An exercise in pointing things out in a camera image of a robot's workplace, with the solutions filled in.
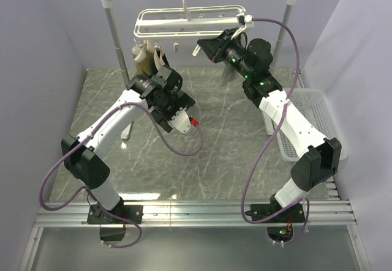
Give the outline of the white clip hanger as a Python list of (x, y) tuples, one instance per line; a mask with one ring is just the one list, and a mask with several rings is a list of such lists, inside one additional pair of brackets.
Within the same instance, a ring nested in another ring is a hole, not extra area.
[(174, 40), (177, 51), (179, 39), (208, 39), (224, 29), (237, 29), (236, 15), (246, 13), (240, 5), (189, 7), (182, 0), (181, 8), (146, 9), (138, 14), (134, 35), (143, 40)]

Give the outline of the khaki underwear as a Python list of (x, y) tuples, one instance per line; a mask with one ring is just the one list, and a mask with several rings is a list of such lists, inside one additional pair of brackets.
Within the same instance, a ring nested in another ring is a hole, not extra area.
[(153, 54), (148, 49), (147, 43), (144, 40), (135, 40), (132, 47), (132, 57), (135, 65), (135, 75), (144, 75), (151, 77), (154, 73), (154, 59)]

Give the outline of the black underwear beige waistband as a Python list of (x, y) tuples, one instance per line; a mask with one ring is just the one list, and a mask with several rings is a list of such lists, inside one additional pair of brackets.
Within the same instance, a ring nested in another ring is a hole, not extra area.
[(167, 56), (162, 48), (155, 48), (153, 51), (153, 74), (157, 74), (163, 66), (170, 67)]

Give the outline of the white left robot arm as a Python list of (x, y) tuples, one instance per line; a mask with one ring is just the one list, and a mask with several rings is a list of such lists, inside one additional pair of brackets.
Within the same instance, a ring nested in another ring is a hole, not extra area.
[(128, 214), (123, 199), (110, 184), (104, 156), (123, 130), (144, 114), (159, 133), (175, 129), (186, 134), (194, 124), (187, 111), (195, 100), (182, 90), (182, 85), (182, 76), (167, 65), (155, 75), (137, 75), (95, 123), (76, 137), (62, 139), (65, 169), (92, 193), (109, 223), (128, 218)]

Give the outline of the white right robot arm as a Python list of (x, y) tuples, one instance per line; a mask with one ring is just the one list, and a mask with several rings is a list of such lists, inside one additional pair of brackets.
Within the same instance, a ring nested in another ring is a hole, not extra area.
[(290, 171), (289, 181), (272, 197), (262, 210), (242, 211), (252, 221), (270, 219), (285, 221), (300, 199), (320, 183), (336, 174), (342, 144), (337, 138), (327, 138), (319, 132), (292, 103), (291, 94), (272, 76), (271, 45), (263, 39), (241, 42), (246, 34), (234, 36), (235, 29), (226, 29), (211, 39), (199, 39), (197, 44), (213, 63), (224, 62), (243, 78), (246, 97), (276, 124), (293, 145), (299, 160)]

